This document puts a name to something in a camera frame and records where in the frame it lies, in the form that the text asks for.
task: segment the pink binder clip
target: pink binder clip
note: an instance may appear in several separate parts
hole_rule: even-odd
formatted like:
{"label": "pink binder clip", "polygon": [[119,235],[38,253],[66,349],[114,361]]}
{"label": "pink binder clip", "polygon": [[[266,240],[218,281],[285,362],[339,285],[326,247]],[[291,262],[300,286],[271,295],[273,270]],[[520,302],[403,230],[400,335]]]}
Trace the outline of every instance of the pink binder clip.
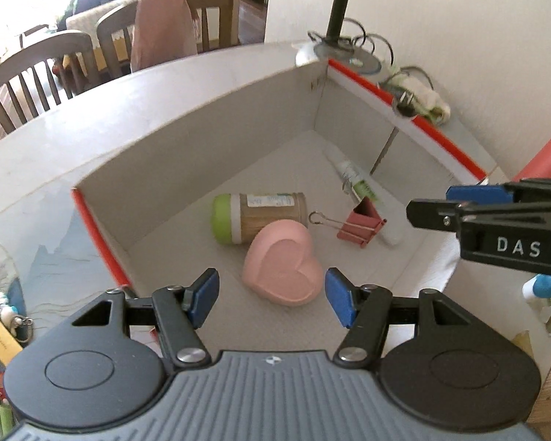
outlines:
{"label": "pink binder clip", "polygon": [[310,213],[309,222],[339,229],[336,238],[356,243],[361,248],[365,248],[386,223],[367,197],[351,211],[345,222],[330,219],[317,210]]}

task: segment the metal clip handle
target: metal clip handle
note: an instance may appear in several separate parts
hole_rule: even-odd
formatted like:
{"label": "metal clip handle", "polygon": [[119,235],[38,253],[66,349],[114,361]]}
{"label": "metal clip handle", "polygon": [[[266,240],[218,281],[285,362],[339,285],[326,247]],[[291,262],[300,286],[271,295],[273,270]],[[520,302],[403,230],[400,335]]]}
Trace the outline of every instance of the metal clip handle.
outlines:
{"label": "metal clip handle", "polygon": [[336,221],[335,219],[328,218],[326,215],[324,215],[322,212],[319,212],[318,210],[313,210],[309,214],[309,222],[313,225],[325,225],[327,227],[332,227],[334,229],[337,229],[341,233],[349,235],[350,237],[355,237],[356,239],[362,240],[364,242],[369,242],[370,240],[360,237],[359,235],[355,235],[354,233],[348,232],[344,230],[343,227],[350,226],[355,227],[356,229],[365,229],[370,231],[374,230],[373,228],[365,225],[352,224],[351,222],[340,222],[339,220]]}

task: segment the pink garment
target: pink garment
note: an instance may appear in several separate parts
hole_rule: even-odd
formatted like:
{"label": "pink garment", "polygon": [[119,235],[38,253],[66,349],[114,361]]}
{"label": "pink garment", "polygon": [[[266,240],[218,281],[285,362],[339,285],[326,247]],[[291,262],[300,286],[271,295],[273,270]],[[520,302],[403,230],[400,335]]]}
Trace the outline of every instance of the pink garment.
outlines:
{"label": "pink garment", "polygon": [[138,0],[131,71],[197,54],[197,17],[186,0]]}

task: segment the red tape edge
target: red tape edge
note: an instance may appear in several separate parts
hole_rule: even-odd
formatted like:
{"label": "red tape edge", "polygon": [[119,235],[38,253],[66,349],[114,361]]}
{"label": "red tape edge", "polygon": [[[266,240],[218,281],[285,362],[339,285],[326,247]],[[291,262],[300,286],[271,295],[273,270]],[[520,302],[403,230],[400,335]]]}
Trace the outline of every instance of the red tape edge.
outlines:
{"label": "red tape edge", "polygon": [[104,260],[104,263],[108,267],[108,270],[114,277],[116,283],[119,286],[128,285],[132,287],[133,284],[127,277],[127,274],[123,268],[120,266],[120,263],[116,260],[116,257],[110,251],[110,247],[104,240],[104,237],[102,237],[102,233],[96,225],[96,221],[94,220],[94,217],[86,204],[83,194],[77,187],[72,189],[72,198],[78,208],[78,212],[80,213],[82,220],[84,221],[84,225],[88,230],[88,234],[90,235],[92,242],[94,242],[96,249],[100,253],[100,257]]}
{"label": "red tape edge", "polygon": [[[347,66],[344,66],[343,64],[333,59],[329,59],[328,64],[343,75],[347,76],[352,81],[356,82],[362,88],[376,95],[389,106],[392,105],[394,97],[386,91],[380,89],[371,81],[368,81],[357,73],[354,73]],[[421,116],[416,116],[411,119],[411,121],[415,126],[421,129],[426,135],[428,135],[443,149],[445,149],[451,156],[455,157],[457,162],[459,162],[459,164],[461,164],[462,166],[464,166],[464,168],[471,172],[473,176],[477,178],[477,180],[482,180],[486,177],[487,174],[482,168],[480,168],[467,154],[465,154],[459,147],[457,147],[450,139],[448,139],[441,131],[435,128],[426,119]]]}

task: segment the white wall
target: white wall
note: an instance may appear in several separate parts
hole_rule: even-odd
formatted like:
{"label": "white wall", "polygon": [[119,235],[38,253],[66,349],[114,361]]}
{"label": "white wall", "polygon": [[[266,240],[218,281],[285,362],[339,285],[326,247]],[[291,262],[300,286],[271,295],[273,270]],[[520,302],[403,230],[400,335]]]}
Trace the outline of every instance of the white wall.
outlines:
{"label": "white wall", "polygon": [[[325,33],[332,0],[270,0],[266,42]],[[350,0],[347,16],[419,64],[508,175],[551,137],[551,0]],[[354,35],[355,29],[345,25]]]}

